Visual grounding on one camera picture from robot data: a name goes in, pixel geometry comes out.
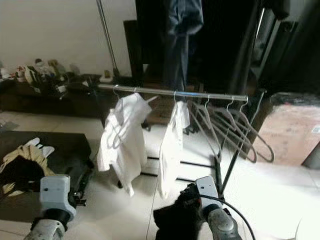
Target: wall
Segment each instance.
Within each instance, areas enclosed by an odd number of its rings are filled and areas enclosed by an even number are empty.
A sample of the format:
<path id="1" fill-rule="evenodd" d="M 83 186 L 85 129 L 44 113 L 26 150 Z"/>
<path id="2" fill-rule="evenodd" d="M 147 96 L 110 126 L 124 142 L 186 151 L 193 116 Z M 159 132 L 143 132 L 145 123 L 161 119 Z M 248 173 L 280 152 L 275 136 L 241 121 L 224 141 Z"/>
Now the wall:
<path id="1" fill-rule="evenodd" d="M 131 75 L 124 20 L 136 19 L 135 0 L 101 0 L 120 74 Z M 57 59 L 81 73 L 112 70 L 95 0 L 0 0 L 0 61 L 10 71 L 36 58 Z"/>

